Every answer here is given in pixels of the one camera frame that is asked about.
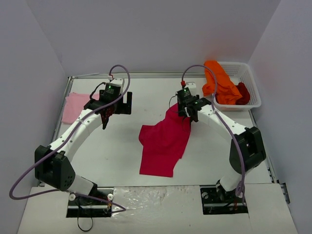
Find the magenta t shirt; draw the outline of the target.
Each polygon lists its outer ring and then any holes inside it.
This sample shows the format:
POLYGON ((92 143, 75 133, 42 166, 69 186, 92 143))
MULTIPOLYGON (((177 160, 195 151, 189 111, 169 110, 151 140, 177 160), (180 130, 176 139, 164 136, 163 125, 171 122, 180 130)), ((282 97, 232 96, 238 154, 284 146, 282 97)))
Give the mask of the magenta t shirt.
POLYGON ((142 125, 138 136, 143 146, 141 175, 173 177, 191 133, 190 118, 180 117, 177 111, 178 105, 174 104, 156 125, 142 125))

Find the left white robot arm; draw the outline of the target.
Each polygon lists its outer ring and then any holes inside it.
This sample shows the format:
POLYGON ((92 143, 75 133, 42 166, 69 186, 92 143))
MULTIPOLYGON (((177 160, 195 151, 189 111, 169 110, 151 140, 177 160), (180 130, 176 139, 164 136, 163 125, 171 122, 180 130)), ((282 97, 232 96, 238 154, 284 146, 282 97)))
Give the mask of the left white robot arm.
POLYGON ((47 147, 39 146, 35 150, 36 179, 59 191, 80 194, 87 204, 96 202, 97 184, 76 174, 71 161, 95 129, 106 128, 111 115, 131 114, 132 93, 127 89, 121 78, 106 83, 99 99, 91 98, 63 135, 47 147))

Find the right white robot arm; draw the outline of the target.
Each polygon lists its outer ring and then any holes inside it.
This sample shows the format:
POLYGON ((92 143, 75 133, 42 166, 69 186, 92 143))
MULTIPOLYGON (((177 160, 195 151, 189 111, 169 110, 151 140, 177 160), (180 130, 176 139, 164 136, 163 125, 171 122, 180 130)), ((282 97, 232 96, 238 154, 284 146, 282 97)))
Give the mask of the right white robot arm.
POLYGON ((179 116, 205 123, 230 143, 231 169, 216 184, 217 198, 228 201, 234 192, 242 197, 246 175, 266 159, 261 131, 237 123, 206 98, 192 95, 188 87, 177 91, 176 96, 179 116))

